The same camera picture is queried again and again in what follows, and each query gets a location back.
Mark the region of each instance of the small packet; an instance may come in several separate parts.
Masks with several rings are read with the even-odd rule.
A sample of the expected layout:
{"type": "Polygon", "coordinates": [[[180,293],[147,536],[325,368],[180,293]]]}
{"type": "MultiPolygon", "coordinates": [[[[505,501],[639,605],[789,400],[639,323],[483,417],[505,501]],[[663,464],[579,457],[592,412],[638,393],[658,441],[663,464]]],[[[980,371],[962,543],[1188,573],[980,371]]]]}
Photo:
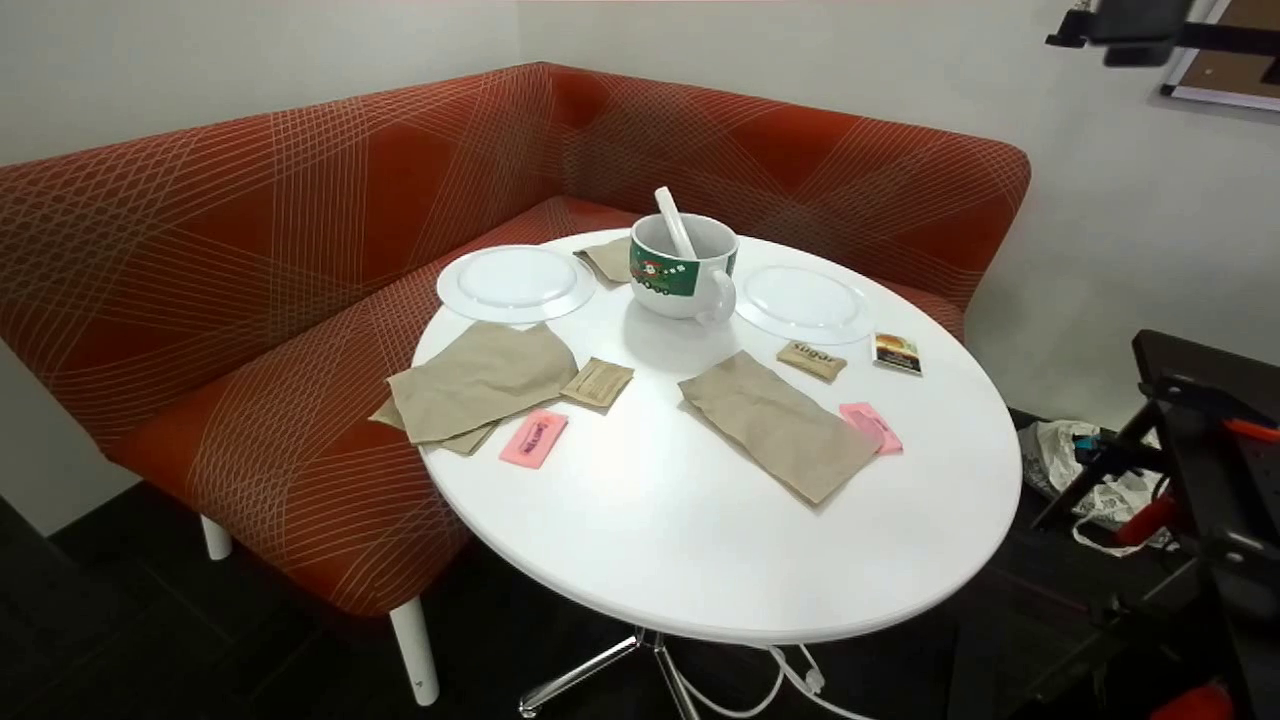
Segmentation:
{"type": "Polygon", "coordinates": [[[904,338],[891,338],[891,334],[878,334],[878,363],[880,363],[880,368],[910,371],[910,376],[920,376],[920,351],[916,351],[916,345],[904,339],[904,338]]]}
{"type": "Polygon", "coordinates": [[[543,459],[551,457],[566,425],[570,425],[570,417],[560,417],[560,412],[523,417],[523,425],[517,428],[517,436],[502,452],[502,459],[522,464],[522,467],[543,467],[543,459]]]}
{"type": "Polygon", "coordinates": [[[828,386],[846,371],[846,356],[828,356],[810,345],[789,345],[778,351],[778,361],[786,361],[817,381],[828,381],[828,386]]]}
{"type": "Polygon", "coordinates": [[[880,441],[880,457],[902,457],[904,441],[883,425],[883,417],[874,404],[842,404],[842,420],[851,431],[878,436],[880,441]]]}
{"type": "Polygon", "coordinates": [[[630,249],[631,241],[611,241],[611,243],[579,249],[571,257],[584,261],[603,287],[619,287],[619,283],[631,283],[630,249]]]}
{"type": "Polygon", "coordinates": [[[631,386],[631,376],[631,368],[592,356],[590,368],[577,381],[570,381],[560,395],[592,412],[610,412],[611,400],[631,386]]]}

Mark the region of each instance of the white spoon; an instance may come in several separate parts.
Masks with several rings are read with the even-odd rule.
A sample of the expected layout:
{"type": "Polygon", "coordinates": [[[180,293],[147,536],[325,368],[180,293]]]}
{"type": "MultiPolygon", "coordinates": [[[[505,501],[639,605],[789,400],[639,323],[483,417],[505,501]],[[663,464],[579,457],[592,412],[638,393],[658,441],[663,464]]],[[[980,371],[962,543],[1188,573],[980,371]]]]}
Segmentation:
{"type": "Polygon", "coordinates": [[[658,210],[663,213],[663,224],[670,224],[674,243],[677,243],[677,257],[698,261],[689,228],[679,219],[679,210],[677,210],[677,196],[670,192],[670,183],[658,189],[651,196],[658,196],[658,210]]]}

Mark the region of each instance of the brown paper napkin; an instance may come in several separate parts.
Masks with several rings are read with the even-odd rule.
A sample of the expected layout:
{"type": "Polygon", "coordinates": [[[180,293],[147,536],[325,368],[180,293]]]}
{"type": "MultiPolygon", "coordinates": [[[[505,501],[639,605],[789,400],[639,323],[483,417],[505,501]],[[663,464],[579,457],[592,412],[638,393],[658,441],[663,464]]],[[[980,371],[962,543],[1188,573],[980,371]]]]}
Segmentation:
{"type": "Polygon", "coordinates": [[[599,283],[615,287],[615,283],[631,283],[631,241],[611,241],[611,243],[592,243],[577,252],[598,278],[599,283]]]}
{"type": "MultiPolygon", "coordinates": [[[[397,395],[389,395],[367,420],[376,425],[394,425],[403,431],[403,417],[397,409],[397,395]]],[[[458,452],[458,457],[475,457],[475,448],[495,431],[495,420],[483,428],[471,428],[464,436],[446,441],[440,448],[458,452]]]]}
{"type": "Polygon", "coordinates": [[[389,376],[394,409],[385,404],[376,420],[400,420],[411,443],[468,457],[495,420],[555,400],[571,376],[577,361],[549,323],[529,334],[471,323],[428,363],[389,376]]]}
{"type": "Polygon", "coordinates": [[[878,459],[878,441],[850,431],[850,425],[746,351],[686,381],[679,393],[705,425],[813,510],[878,459]]]}

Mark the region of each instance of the red upholstered bench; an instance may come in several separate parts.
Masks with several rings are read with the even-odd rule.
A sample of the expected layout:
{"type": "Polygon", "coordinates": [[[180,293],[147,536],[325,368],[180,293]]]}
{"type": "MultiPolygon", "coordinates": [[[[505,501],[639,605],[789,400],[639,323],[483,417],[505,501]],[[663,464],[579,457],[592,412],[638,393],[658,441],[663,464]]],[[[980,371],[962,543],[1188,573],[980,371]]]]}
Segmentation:
{"type": "Polygon", "coordinates": [[[367,412],[487,243],[686,210],[868,273],[962,334],[1023,154],[713,90],[522,65],[0,167],[0,334],[117,464],[301,589],[394,617],[464,532],[367,412]]]}

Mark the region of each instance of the white plate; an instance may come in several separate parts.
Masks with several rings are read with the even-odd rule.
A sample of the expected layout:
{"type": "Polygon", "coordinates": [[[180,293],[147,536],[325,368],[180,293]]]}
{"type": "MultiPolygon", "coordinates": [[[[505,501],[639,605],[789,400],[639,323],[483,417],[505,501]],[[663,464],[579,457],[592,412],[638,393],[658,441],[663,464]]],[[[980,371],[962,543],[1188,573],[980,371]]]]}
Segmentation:
{"type": "Polygon", "coordinates": [[[778,338],[846,345],[860,334],[865,296],[842,278],[773,265],[742,282],[738,313],[778,338]]]}
{"type": "Polygon", "coordinates": [[[534,243],[505,243],[454,261],[440,273],[437,293],[446,307],[471,322],[536,323],[590,305],[592,282],[571,257],[534,243]]]}

